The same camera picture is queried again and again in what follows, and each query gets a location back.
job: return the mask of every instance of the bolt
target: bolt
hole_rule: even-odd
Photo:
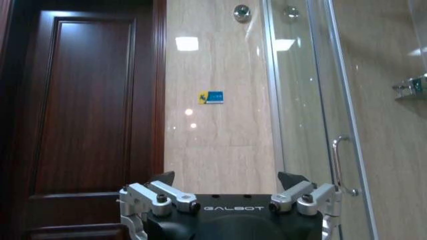
[[[270,212],[272,212],[272,213],[279,212],[279,210],[280,210],[279,204],[278,204],[276,202],[271,201],[271,202],[268,203],[268,210],[270,210]]]
[[[358,189],[351,189],[351,196],[358,196],[359,195],[359,190]]]
[[[308,204],[314,203],[314,196],[311,194],[304,194],[300,198],[306,203]]]
[[[196,201],[192,201],[190,204],[190,212],[195,214],[196,212],[199,212],[199,210],[200,210],[200,203]]]
[[[156,197],[156,199],[158,199],[158,202],[159,202],[160,204],[163,204],[163,203],[166,203],[166,202],[168,201],[168,197],[167,197],[167,195],[164,195],[164,194],[159,194],[158,197]]]

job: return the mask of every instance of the label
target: label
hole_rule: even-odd
[[[199,104],[223,104],[224,93],[223,91],[203,91],[199,93]]]

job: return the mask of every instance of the door molding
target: door molding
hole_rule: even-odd
[[[166,75],[167,75],[167,0],[154,0],[155,107],[152,169],[164,171],[166,152]]]

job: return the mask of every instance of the shower enclosure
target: shower enclosure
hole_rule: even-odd
[[[427,2],[262,4],[276,162],[342,186],[335,239],[426,238]]]

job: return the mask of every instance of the door panel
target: door panel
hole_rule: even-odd
[[[55,20],[36,194],[115,191],[124,183],[132,25],[132,20]]]
[[[7,239],[127,239],[118,190],[163,172],[158,7],[63,11],[51,3],[39,11],[18,94]]]

